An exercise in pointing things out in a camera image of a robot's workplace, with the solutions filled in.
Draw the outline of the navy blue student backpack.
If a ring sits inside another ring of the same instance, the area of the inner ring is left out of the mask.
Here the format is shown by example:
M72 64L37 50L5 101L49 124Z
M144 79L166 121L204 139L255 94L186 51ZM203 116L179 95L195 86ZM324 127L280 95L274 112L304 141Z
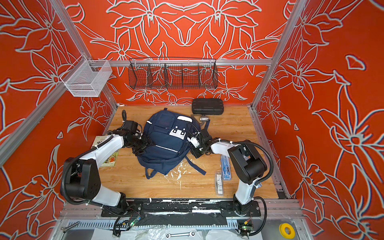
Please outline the navy blue student backpack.
M144 137L152 140L145 153L138 156L139 163L145 168L146 178L156 173L167 175L184 159L205 175L206 171L194 164L188 153L194 146L192 138L201 130L198 121L192 117L169 111L167 108L152 115L144 127Z

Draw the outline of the Chinese history picture book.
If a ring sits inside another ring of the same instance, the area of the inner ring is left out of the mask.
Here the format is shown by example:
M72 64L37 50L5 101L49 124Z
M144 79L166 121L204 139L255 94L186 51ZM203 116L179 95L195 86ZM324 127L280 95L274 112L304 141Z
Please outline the Chinese history picture book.
M89 158L96 160L99 168L114 167L123 140L117 135L96 136L93 146L96 150L90 153Z

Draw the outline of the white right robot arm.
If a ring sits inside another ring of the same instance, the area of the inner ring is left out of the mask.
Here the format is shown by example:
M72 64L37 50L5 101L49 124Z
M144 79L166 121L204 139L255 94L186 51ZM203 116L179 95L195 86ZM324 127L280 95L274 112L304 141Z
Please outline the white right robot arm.
M212 138L202 131L188 133L195 158L206 153L229 157L239 178L238 189L233 197L233 208L237 215L250 212L256 186L272 176L274 163L271 155L259 144L249 140L233 142Z

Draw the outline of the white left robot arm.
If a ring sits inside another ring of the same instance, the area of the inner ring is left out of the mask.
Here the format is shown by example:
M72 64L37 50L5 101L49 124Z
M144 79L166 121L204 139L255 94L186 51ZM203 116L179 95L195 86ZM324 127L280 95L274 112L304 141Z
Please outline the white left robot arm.
M118 217L135 210L128 205L124 193L102 185L99 168L122 148L131 148L133 154L138 156L153 145L153 141L144 136L139 126L134 121L124 120L123 125L109 131L101 143L64 162L60 193L69 204L91 204Z

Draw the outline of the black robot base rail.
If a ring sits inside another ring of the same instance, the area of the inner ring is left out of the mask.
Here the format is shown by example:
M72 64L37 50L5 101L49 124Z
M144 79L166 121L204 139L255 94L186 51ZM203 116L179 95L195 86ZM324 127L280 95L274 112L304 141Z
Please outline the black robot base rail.
M220 214L238 217L232 199L129 199L140 215L148 214Z

